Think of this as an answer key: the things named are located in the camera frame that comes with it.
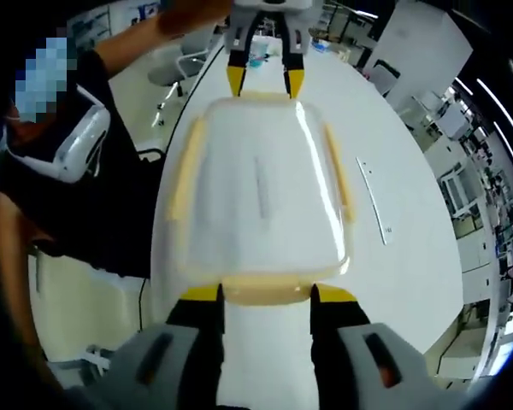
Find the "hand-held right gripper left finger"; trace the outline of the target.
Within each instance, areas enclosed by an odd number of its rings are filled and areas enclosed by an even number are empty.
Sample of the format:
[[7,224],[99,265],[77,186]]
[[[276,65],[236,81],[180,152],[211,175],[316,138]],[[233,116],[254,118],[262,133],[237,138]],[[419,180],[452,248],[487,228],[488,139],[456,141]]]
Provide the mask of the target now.
[[168,320],[139,332],[111,359],[108,409],[217,409],[224,361],[220,284],[189,289]]

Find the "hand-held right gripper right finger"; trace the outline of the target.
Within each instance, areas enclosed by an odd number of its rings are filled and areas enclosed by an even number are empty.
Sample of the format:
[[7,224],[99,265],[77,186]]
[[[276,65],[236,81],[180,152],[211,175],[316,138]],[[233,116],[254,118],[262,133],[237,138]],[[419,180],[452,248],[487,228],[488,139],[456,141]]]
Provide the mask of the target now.
[[422,354],[387,325],[370,322],[347,290],[310,291],[311,360],[320,409],[425,409]]

